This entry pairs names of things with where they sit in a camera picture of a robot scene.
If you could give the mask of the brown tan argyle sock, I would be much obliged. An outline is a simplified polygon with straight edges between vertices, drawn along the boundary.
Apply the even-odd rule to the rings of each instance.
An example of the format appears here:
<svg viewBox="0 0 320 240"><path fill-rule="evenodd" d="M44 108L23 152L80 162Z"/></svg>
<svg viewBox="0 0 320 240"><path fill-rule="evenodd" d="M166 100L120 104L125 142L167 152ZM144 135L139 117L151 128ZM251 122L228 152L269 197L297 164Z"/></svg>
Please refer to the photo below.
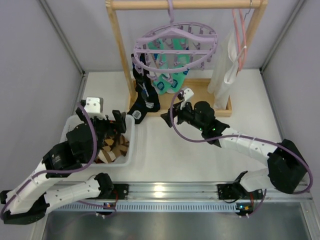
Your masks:
<svg viewBox="0 0 320 240"><path fill-rule="evenodd" d="M102 152L104 154L114 154L118 156L126 156L129 150L130 142L125 138L123 134L107 137L102 146Z"/></svg>

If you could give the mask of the black blue sock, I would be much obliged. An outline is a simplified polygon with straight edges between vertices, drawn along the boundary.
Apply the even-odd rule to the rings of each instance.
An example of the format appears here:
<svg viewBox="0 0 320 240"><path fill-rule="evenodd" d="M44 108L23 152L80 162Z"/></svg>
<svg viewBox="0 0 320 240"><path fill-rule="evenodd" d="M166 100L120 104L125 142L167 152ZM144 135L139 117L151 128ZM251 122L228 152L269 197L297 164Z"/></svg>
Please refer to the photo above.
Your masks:
<svg viewBox="0 0 320 240"><path fill-rule="evenodd" d="M138 125L143 121L147 113L158 112L161 105L159 95L149 77L150 72L144 68L138 68L133 53L131 54L131 60L137 99L127 114L131 115L134 118L135 124Z"/></svg>

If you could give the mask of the brown tan striped sock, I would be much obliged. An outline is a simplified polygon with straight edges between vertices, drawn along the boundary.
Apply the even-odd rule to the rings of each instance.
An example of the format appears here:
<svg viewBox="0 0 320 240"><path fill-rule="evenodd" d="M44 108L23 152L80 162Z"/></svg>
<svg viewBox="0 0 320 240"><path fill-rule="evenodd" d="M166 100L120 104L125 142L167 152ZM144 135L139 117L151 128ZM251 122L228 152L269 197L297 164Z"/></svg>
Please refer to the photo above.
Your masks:
<svg viewBox="0 0 320 240"><path fill-rule="evenodd" d="M94 162L96 164L113 164L122 157L124 157L123 154L115 154L113 151L100 150Z"/></svg>

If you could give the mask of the purple round clip hanger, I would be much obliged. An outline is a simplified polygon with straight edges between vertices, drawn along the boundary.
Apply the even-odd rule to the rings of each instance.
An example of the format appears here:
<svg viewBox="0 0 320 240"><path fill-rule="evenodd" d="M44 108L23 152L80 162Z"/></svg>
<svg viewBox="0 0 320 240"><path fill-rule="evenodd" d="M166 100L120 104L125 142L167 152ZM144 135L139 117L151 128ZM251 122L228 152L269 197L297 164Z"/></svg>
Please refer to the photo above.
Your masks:
<svg viewBox="0 0 320 240"><path fill-rule="evenodd" d="M148 71L154 82L177 88L178 75L192 68L203 70L218 47L216 31L199 22L175 22L173 2L168 1L169 24L150 30L136 40L132 63L135 70Z"/></svg>

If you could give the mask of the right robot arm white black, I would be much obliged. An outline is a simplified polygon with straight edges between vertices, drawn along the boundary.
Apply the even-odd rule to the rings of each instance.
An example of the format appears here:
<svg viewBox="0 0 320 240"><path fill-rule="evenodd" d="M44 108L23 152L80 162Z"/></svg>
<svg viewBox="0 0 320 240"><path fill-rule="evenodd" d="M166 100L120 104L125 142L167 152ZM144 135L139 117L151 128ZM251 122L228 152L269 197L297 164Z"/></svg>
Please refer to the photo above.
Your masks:
<svg viewBox="0 0 320 240"><path fill-rule="evenodd" d="M170 128L173 123L187 123L200 130L202 138L210 145L236 151L265 165L263 169L239 174L232 183L239 195L260 189L296 194L298 185L308 173L306 161L291 140L277 143L242 134L216 119L214 109L206 101L195 105L175 103L167 113L161 114L161 118Z"/></svg>

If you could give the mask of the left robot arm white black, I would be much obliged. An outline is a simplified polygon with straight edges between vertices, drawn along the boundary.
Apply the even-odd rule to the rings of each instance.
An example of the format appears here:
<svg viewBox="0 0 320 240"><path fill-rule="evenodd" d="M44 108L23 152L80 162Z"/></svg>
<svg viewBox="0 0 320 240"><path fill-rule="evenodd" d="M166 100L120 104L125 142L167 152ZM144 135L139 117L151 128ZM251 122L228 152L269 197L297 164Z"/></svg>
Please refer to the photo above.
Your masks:
<svg viewBox="0 0 320 240"><path fill-rule="evenodd" d="M85 199L107 199L114 193L110 176L103 172L69 187L51 189L90 167L108 137L119 137L127 131L126 113L113 110L113 119L109 119L99 101L89 97L77 103L78 123L65 132L65 140L54 145L19 186L0 193L4 224L32 224L62 206Z"/></svg>

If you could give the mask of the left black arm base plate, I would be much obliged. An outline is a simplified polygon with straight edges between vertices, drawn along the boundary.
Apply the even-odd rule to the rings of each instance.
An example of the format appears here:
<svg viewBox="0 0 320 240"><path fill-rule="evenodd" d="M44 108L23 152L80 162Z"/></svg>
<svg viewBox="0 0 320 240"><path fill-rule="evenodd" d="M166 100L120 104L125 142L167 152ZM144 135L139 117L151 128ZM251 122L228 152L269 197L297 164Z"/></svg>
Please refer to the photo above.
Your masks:
<svg viewBox="0 0 320 240"><path fill-rule="evenodd" d="M116 183L112 187L103 187L97 197L90 197L89 200L124 200L129 194L129 184Z"/></svg>

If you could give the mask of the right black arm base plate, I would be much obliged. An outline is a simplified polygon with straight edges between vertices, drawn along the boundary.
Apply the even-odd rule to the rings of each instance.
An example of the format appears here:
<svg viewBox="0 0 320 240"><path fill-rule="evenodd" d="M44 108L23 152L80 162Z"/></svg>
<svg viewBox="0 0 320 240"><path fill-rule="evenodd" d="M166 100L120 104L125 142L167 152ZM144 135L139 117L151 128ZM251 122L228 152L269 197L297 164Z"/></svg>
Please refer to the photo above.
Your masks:
<svg viewBox="0 0 320 240"><path fill-rule="evenodd" d="M263 191L261 189L248 192L241 185L235 183L221 183L217 185L218 198L220 200L261 200Z"/></svg>

